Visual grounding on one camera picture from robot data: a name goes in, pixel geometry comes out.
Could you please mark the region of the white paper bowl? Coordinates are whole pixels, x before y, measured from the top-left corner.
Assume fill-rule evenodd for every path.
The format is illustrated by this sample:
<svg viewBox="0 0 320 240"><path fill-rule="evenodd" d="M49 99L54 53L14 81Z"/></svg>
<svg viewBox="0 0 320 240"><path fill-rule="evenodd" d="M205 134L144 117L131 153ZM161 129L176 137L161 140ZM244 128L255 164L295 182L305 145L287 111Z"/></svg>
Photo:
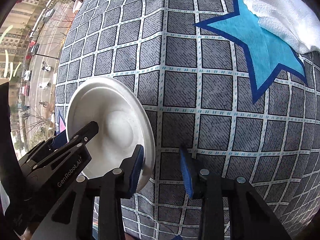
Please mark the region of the white paper bowl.
<svg viewBox="0 0 320 240"><path fill-rule="evenodd" d="M144 148L144 162L137 191L150 179L155 164L155 140L149 118L135 94L109 77L91 77L72 95L66 117L66 133L77 131L95 121L98 133L86 147L92 157L84 168L89 178L101 177L130 157L136 145Z"/></svg>

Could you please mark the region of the grey checked star tablecloth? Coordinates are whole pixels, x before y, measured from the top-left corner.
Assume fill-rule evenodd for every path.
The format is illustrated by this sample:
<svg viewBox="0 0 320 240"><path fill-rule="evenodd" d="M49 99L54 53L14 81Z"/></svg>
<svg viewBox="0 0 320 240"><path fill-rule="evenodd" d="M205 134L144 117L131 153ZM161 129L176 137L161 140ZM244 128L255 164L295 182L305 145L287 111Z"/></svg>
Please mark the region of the grey checked star tablecloth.
<svg viewBox="0 0 320 240"><path fill-rule="evenodd" d="M146 186L123 200L136 239L196 239L201 202L185 193L178 148L205 168L245 177L292 238L319 211L319 53L300 56L301 80L281 70L256 101L244 50L196 23L233 12L233 0L84 0L62 51L56 109L109 76L134 92L156 144Z"/></svg>

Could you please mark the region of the white crumpled cloth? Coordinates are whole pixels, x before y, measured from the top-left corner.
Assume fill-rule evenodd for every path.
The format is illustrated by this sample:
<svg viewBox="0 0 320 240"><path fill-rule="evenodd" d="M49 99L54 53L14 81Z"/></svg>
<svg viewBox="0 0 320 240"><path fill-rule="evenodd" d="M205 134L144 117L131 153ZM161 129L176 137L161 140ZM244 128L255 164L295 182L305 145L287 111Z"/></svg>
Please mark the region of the white crumpled cloth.
<svg viewBox="0 0 320 240"><path fill-rule="evenodd" d="M258 24L281 38L295 52L319 51L320 22L302 0L243 0Z"/></svg>

